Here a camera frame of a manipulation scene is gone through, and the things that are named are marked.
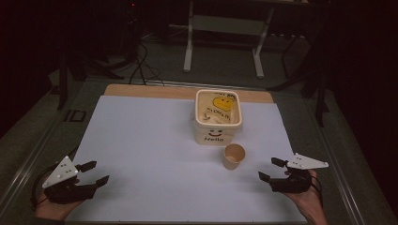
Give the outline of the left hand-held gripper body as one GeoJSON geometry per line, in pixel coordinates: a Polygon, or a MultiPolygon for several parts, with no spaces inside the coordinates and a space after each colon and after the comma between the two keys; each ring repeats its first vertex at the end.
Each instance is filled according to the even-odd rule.
{"type": "Polygon", "coordinates": [[[79,171],[70,157],[64,157],[42,184],[44,194],[52,203],[66,204],[92,199],[95,185],[77,186],[79,171]]]}

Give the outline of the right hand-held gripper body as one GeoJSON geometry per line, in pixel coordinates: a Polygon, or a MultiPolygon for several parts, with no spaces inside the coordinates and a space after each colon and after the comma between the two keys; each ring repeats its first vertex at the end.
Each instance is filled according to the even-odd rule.
{"type": "Polygon", "coordinates": [[[309,170],[327,168],[326,161],[320,161],[296,153],[292,159],[287,160],[285,168],[289,172],[287,178],[270,178],[269,185],[274,192],[302,193],[312,185],[312,176],[309,170]]]}

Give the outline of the brown paper cup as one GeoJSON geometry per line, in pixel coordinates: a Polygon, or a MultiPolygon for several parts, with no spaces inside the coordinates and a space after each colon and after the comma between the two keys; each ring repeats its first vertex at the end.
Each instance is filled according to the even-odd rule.
{"type": "Polygon", "coordinates": [[[228,144],[223,150],[222,163],[225,169],[234,170],[246,157],[245,149],[237,143],[228,144]]]}

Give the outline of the cream plastic bin smiley face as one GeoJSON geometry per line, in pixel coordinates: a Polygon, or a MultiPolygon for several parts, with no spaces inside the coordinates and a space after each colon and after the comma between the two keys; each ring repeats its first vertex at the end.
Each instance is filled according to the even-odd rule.
{"type": "Polygon", "coordinates": [[[231,143],[236,133],[243,126],[243,117],[238,94],[233,91],[202,89],[196,93],[194,103],[195,106],[194,113],[192,114],[192,119],[194,125],[195,141],[201,145],[217,146],[225,146],[231,143]],[[235,95],[237,100],[237,121],[234,124],[207,124],[200,122],[198,119],[198,96],[202,92],[217,92],[235,95]]]}

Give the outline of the person's right hand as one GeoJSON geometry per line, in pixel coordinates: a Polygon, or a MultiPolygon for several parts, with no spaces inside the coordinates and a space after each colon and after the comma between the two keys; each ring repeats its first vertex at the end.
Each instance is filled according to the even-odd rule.
{"type": "Polygon", "coordinates": [[[314,187],[303,193],[285,193],[296,205],[300,213],[305,217],[326,217],[323,206],[321,205],[319,194],[314,187]]]}

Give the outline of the person's left hand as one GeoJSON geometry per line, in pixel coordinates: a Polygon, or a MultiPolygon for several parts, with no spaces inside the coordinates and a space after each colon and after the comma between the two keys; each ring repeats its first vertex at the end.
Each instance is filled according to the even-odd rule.
{"type": "Polygon", "coordinates": [[[51,220],[64,221],[68,215],[83,202],[72,202],[66,204],[58,204],[50,202],[44,193],[38,197],[38,205],[35,209],[37,218],[45,218],[51,220]]]}

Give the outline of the white table mat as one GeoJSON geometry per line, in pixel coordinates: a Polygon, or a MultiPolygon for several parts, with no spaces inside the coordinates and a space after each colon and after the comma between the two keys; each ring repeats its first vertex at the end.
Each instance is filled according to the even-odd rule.
{"type": "Polygon", "coordinates": [[[194,140],[185,99],[99,99],[74,158],[94,160],[80,179],[109,181],[68,217],[70,222],[301,223],[284,195],[272,192],[258,174],[283,176],[271,158],[293,156],[278,107],[244,103],[243,128],[234,141],[246,157],[234,170],[222,163],[220,146],[194,140]]]}

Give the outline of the black metal stand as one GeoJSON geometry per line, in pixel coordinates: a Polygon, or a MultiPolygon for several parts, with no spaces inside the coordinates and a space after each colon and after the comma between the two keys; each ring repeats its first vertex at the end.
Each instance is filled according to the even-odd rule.
{"type": "Polygon", "coordinates": [[[327,108],[325,106],[327,77],[323,71],[322,65],[315,59],[311,58],[311,53],[313,52],[312,47],[315,44],[317,33],[307,31],[304,32],[302,36],[309,43],[310,49],[307,51],[307,54],[304,57],[301,65],[291,75],[288,75],[286,73],[287,70],[284,62],[285,55],[293,46],[295,41],[299,38],[298,36],[294,36],[289,42],[286,49],[283,51],[282,55],[283,71],[286,73],[287,81],[273,87],[268,87],[268,91],[277,92],[284,90],[285,88],[292,86],[296,83],[304,82],[300,94],[304,98],[311,98],[314,93],[317,93],[314,116],[318,125],[320,127],[323,127],[323,112],[327,108]]]}

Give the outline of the yellow printed bag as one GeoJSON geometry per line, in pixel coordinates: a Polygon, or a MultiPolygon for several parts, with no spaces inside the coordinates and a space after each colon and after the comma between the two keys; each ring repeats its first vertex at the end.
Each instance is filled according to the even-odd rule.
{"type": "Polygon", "coordinates": [[[198,96],[198,119],[207,124],[234,124],[237,121],[236,96],[202,92],[198,96]]]}

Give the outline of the dark equipment with red light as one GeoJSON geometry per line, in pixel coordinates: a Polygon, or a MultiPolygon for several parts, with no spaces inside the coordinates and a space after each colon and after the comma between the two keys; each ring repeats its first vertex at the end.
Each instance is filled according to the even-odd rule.
{"type": "Polygon", "coordinates": [[[123,63],[134,60],[136,54],[136,29],[139,8],[136,0],[119,0],[121,19],[121,41],[118,52],[124,57],[123,63]]]}

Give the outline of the white metal stand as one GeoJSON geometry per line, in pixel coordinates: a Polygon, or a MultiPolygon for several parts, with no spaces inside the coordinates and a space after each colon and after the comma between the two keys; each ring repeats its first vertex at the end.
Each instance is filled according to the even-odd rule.
{"type": "Polygon", "coordinates": [[[265,73],[263,70],[260,53],[262,52],[263,44],[268,34],[268,29],[270,27],[273,14],[274,7],[271,7],[266,14],[266,18],[262,22],[254,20],[200,15],[194,13],[194,1],[190,0],[188,19],[188,41],[185,51],[183,70],[185,72],[191,71],[191,61],[193,53],[192,36],[195,30],[236,35],[258,36],[259,41],[257,46],[252,49],[252,56],[256,77],[258,79],[263,79],[265,77],[265,73]]]}

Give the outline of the black floor bracket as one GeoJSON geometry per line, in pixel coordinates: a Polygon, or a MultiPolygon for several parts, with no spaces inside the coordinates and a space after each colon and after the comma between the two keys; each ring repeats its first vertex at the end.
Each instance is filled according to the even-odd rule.
{"type": "Polygon", "coordinates": [[[64,118],[64,122],[76,122],[81,123],[86,118],[86,111],[80,110],[68,110],[67,115],[64,118]]]}

